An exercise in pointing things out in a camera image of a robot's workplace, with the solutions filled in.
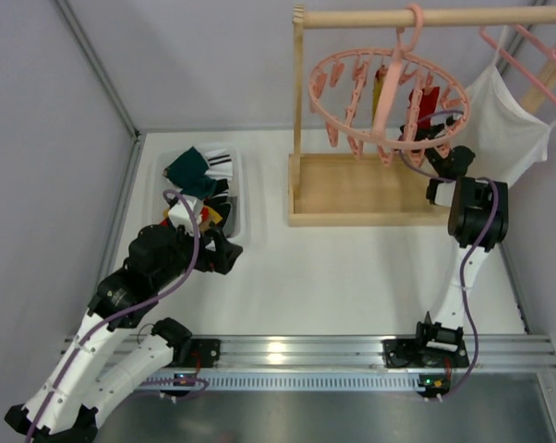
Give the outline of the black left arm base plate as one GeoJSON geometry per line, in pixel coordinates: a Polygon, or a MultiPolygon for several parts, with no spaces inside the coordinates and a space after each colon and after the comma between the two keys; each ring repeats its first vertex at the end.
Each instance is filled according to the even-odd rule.
{"type": "Polygon", "coordinates": [[[222,342],[218,339],[193,339],[183,367],[213,368],[220,358],[222,342]]]}

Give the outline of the dark green sock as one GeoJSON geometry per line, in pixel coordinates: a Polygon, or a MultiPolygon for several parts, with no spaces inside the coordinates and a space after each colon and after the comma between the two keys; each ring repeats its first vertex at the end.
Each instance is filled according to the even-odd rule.
{"type": "Polygon", "coordinates": [[[209,169],[205,157],[194,147],[183,152],[163,170],[163,176],[174,186],[186,188],[209,169]]]}
{"type": "Polygon", "coordinates": [[[217,181],[204,175],[188,185],[182,186],[182,193],[200,200],[215,194],[217,181]]]}

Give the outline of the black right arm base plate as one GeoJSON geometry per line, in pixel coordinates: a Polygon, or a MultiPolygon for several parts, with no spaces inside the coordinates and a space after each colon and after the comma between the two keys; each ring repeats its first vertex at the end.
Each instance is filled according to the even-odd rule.
{"type": "Polygon", "coordinates": [[[463,341],[421,344],[415,339],[389,339],[382,344],[387,368],[467,368],[470,364],[463,341]]]}

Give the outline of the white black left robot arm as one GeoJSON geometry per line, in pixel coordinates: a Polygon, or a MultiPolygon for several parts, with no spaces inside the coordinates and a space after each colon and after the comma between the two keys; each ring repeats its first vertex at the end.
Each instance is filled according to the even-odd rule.
{"type": "Polygon", "coordinates": [[[130,243],[120,269],[103,279],[72,342],[53,373],[6,423],[29,442],[92,442],[109,414],[139,385],[171,363],[183,363],[191,331],[166,317],[122,361],[105,371],[115,350],[144,316],[194,270],[222,275],[241,256],[219,227],[192,234],[186,227],[153,224],[130,243]]]}

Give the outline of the red sock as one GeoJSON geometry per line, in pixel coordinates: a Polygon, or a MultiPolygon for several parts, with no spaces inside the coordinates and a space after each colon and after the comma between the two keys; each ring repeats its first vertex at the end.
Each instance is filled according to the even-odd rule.
{"type": "MultiPolygon", "coordinates": [[[[196,221],[198,222],[199,227],[207,221],[207,218],[208,211],[206,210],[206,207],[200,212],[196,212],[196,221]]],[[[187,210],[179,205],[172,207],[165,213],[165,217],[160,222],[160,225],[173,228],[183,226],[187,232],[193,232],[192,222],[189,218],[187,210]]]]}
{"type": "Polygon", "coordinates": [[[422,90],[417,116],[417,130],[430,128],[431,123],[429,116],[436,111],[439,94],[439,87],[428,87],[422,90]]]}

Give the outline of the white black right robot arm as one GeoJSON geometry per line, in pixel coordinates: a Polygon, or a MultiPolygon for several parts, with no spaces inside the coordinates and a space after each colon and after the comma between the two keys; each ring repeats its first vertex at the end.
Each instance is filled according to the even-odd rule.
{"type": "Polygon", "coordinates": [[[453,270],[446,291],[425,318],[417,323],[416,353],[456,358],[463,355],[464,326],[477,327],[470,312],[469,295],[491,250],[505,238],[509,227],[508,191],[504,182],[467,175],[476,154],[467,146],[425,149],[433,168],[426,198],[447,207],[447,232],[456,242],[453,270]]]}

